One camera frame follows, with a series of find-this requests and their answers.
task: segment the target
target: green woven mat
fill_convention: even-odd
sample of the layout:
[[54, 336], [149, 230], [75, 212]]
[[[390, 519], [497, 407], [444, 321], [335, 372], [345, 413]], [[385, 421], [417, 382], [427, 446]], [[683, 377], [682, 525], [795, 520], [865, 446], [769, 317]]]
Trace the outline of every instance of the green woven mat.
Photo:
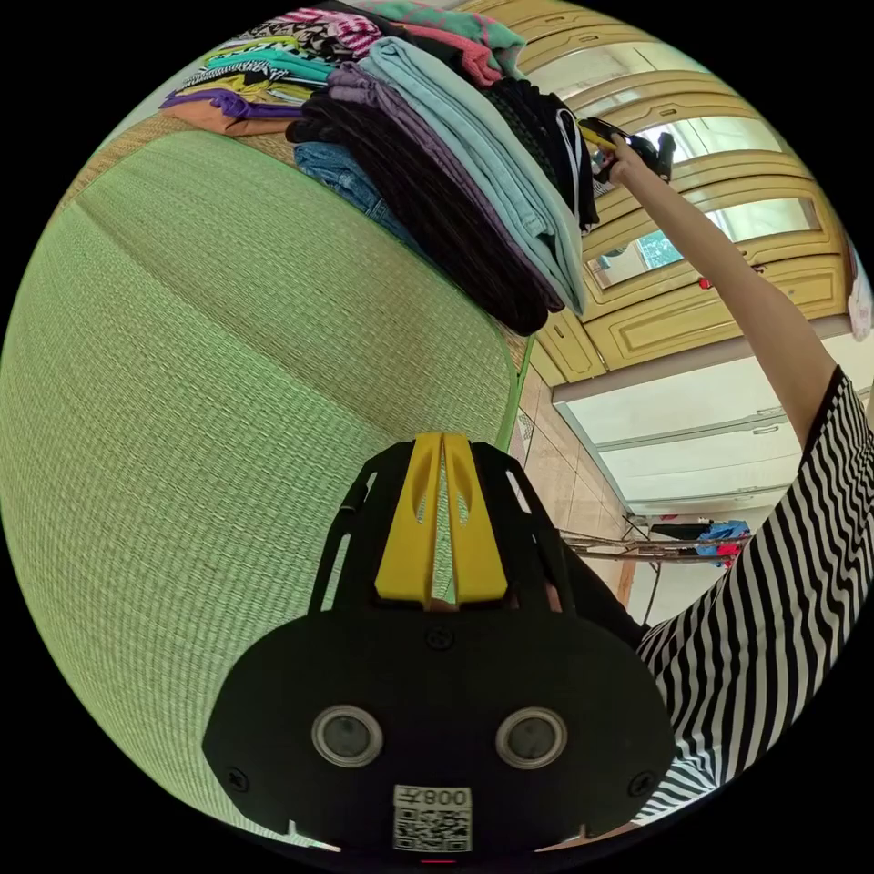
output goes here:
[[516, 388], [490, 321], [320, 183], [206, 132], [143, 147], [47, 228], [0, 361], [0, 506], [52, 657], [157, 783], [261, 832], [199, 749], [226, 673], [306, 609], [367, 458], [499, 442]]

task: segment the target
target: yellow bracket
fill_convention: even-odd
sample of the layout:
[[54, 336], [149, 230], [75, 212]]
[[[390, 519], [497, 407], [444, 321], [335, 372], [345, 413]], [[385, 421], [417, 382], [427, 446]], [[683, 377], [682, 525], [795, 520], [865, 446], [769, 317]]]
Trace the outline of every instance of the yellow bracket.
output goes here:
[[[376, 590], [387, 600], [418, 601], [425, 608], [430, 605], [442, 454], [446, 462], [456, 603], [500, 600], [506, 594], [507, 580], [471, 445], [464, 434], [441, 432], [416, 436], [376, 576]], [[466, 519], [462, 518], [460, 500]]]

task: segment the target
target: label sticker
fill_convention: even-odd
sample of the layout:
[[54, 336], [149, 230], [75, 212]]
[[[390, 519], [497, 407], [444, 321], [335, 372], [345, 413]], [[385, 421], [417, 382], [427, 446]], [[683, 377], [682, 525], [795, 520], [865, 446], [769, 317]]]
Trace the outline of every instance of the label sticker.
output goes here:
[[395, 849], [462, 853], [473, 848], [471, 790], [395, 786]]

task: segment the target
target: folded clothes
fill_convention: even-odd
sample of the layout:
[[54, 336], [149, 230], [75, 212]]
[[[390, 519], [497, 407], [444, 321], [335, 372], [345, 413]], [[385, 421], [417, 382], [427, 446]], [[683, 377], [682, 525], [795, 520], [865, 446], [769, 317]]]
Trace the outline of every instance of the folded clothes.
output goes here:
[[459, 49], [462, 53], [462, 66], [475, 85], [488, 87], [501, 78], [501, 73], [489, 66], [492, 53], [482, 43], [474, 43], [466, 36], [459, 36], [450, 30], [438, 30], [436, 27], [404, 25], [404, 28], [416, 36], [435, 39], [439, 43]]
[[300, 116], [300, 108], [289, 104], [250, 103], [234, 91], [224, 88], [209, 88], [195, 94], [174, 95], [168, 97], [160, 108], [178, 106], [196, 100], [208, 100], [209, 103], [221, 109], [226, 116], [233, 118], [289, 118]]
[[180, 118], [190, 125], [211, 130], [226, 137], [246, 137], [253, 134], [277, 134], [289, 126], [288, 117], [283, 118], [234, 118], [226, 116], [209, 100], [192, 100], [177, 103], [160, 110], [162, 115]]
[[562, 300], [584, 311], [582, 243], [574, 214], [497, 109], [440, 61], [386, 36], [360, 61], [396, 88], [464, 164], [525, 250], [558, 284]]
[[360, 0], [360, 2], [363, 10], [378, 13], [391, 21], [402, 22], [405, 25], [435, 27], [464, 36], [475, 43], [482, 43], [491, 53], [489, 66], [503, 71], [514, 79], [522, 78], [522, 73], [516, 66], [516, 59], [525, 47], [525, 40], [493, 18], [474, 12], [434, 9], [424, 3], [398, 2], [398, 0], [390, 2]]
[[[310, 125], [311, 119], [321, 123]], [[351, 152], [424, 253], [481, 309], [519, 334], [543, 327], [546, 307], [531, 293], [525, 266], [439, 165], [388, 116], [319, 91], [286, 132], [292, 141], [313, 137], [336, 138]]]
[[215, 51], [203, 56], [203, 63], [206, 64], [214, 57], [225, 57], [227, 55], [238, 55], [240, 52], [248, 52], [254, 48], [275, 48], [284, 50], [286, 48], [296, 48], [300, 50], [300, 44], [294, 36], [257, 36], [254, 39], [230, 39], [222, 43]]
[[352, 52], [363, 57], [382, 32], [372, 21], [354, 12], [331, 12], [328, 9], [295, 9], [279, 17], [295, 23], [318, 23], [328, 26], [328, 32]]
[[312, 82], [324, 82], [330, 71], [334, 69], [331, 64], [326, 64], [318, 58], [312, 58], [309, 53], [307, 56], [303, 56], [300, 51], [292, 48], [283, 51], [256, 48], [238, 54], [213, 57], [207, 61], [206, 68], [209, 70], [221, 69], [245, 61], [267, 61], [274, 69], [285, 70]]
[[270, 66], [267, 61], [241, 61], [238, 64], [227, 64], [215, 69], [201, 67], [197, 73], [183, 80], [179, 90], [181, 91], [194, 85], [204, 85], [207, 82], [218, 82], [225, 76], [235, 73], [242, 74], [247, 83], [260, 82], [267, 79], [270, 83], [281, 82], [284, 85], [301, 85], [310, 90], [312, 90], [313, 85], [320, 86], [322, 84], [321, 82], [314, 82], [312, 79], [295, 76], [288, 70], [279, 70], [276, 67]]
[[[527, 79], [502, 79], [484, 90], [483, 96], [495, 105], [537, 163], [542, 167], [543, 158], [549, 162], [554, 184], [574, 210], [580, 229], [597, 224], [591, 163], [571, 110], [555, 94], [542, 94]], [[550, 179], [553, 174], [546, 171]]]
[[382, 225], [414, 252], [423, 255], [410, 232], [395, 218], [347, 148], [338, 143], [300, 143], [294, 149], [294, 163], [307, 176], [324, 182], [365, 216]]
[[226, 91], [233, 91], [239, 94], [243, 99], [250, 103], [279, 103], [292, 102], [301, 104], [306, 101], [312, 94], [311, 87], [300, 85], [289, 85], [282, 82], [270, 82], [263, 74], [259, 74], [260, 79], [247, 83], [246, 77], [241, 73], [233, 73], [230, 76], [223, 76], [211, 82], [202, 82], [199, 85], [192, 85], [188, 88], [180, 88], [178, 91], [173, 91], [168, 94], [170, 97], [184, 97], [188, 94], [197, 94], [198, 91], [208, 91], [211, 88], [223, 88]]
[[348, 63], [340, 64], [330, 74], [328, 86], [331, 99], [380, 109], [406, 136], [420, 146], [447, 179], [457, 186], [460, 196], [467, 197], [474, 204], [483, 221], [493, 228], [501, 243], [519, 260], [521, 267], [527, 271], [526, 287], [544, 302], [549, 311], [557, 312], [564, 308], [564, 302], [557, 291], [557, 282], [545, 267], [538, 267], [528, 255], [525, 239], [513, 236], [461, 161], [394, 88], [365, 73], [361, 65]]

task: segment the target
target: teal folded clothing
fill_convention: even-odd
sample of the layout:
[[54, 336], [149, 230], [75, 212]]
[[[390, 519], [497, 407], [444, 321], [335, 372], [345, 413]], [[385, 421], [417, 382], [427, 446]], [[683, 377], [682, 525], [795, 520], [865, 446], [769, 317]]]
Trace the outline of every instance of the teal folded clothing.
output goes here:
[[423, 25], [470, 39], [491, 51], [488, 64], [492, 69], [502, 70], [514, 79], [523, 77], [516, 66], [516, 58], [525, 47], [524, 38], [487, 15], [433, 9], [409, 0], [360, 0], [358, 5], [367, 12], [402, 25]]
[[436, 57], [393, 36], [375, 42], [359, 67], [395, 88], [446, 143], [525, 254], [582, 315], [579, 225], [498, 110]]
[[334, 65], [326, 64], [324, 61], [308, 60], [304, 57], [296, 57], [291, 52], [280, 52], [268, 48], [214, 57], [207, 62], [205, 68], [214, 70], [246, 61], [266, 61], [278, 70], [287, 70], [295, 76], [308, 79], [311, 82], [326, 82], [330, 73], [336, 69]]

